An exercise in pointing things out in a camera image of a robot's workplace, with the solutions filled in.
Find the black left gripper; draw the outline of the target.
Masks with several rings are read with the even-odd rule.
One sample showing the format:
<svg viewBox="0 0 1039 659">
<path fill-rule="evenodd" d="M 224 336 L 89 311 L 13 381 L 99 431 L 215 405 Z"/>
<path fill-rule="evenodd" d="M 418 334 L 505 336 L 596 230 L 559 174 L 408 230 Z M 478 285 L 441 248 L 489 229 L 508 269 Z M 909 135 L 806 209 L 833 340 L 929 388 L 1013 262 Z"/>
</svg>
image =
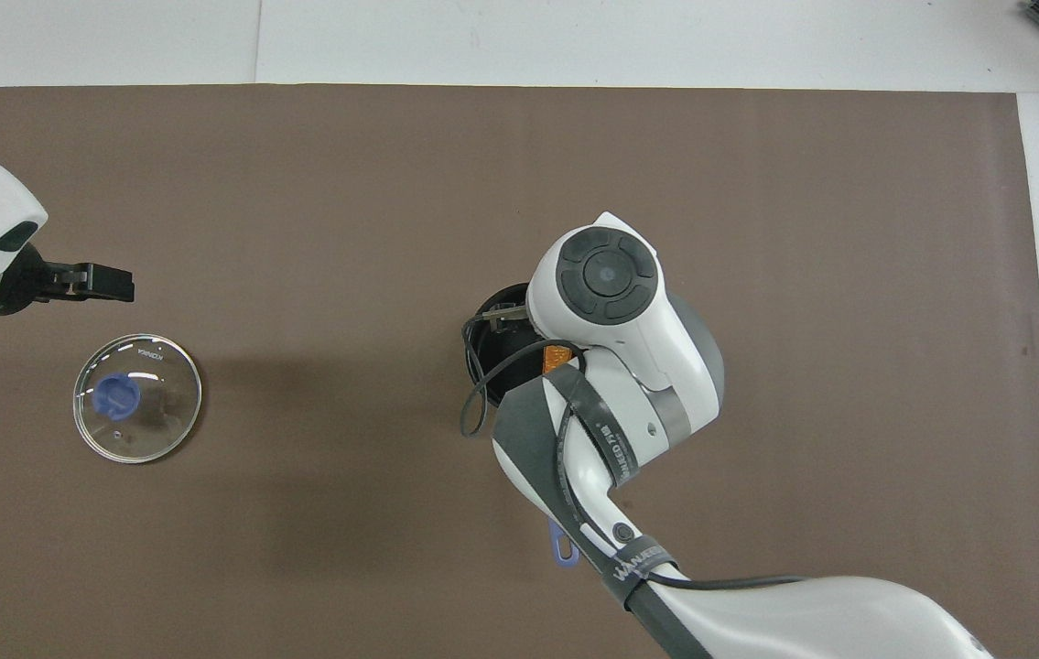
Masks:
<svg viewBox="0 0 1039 659">
<path fill-rule="evenodd" d="M 69 284 L 59 275 L 74 274 Z M 12 316 L 32 304 L 50 304 L 51 300 L 71 301 L 108 300 L 134 304 L 133 274 L 121 268 L 96 263 L 78 263 L 71 266 L 46 262 L 33 243 L 18 252 L 14 262 L 0 278 L 0 317 Z"/>
</svg>

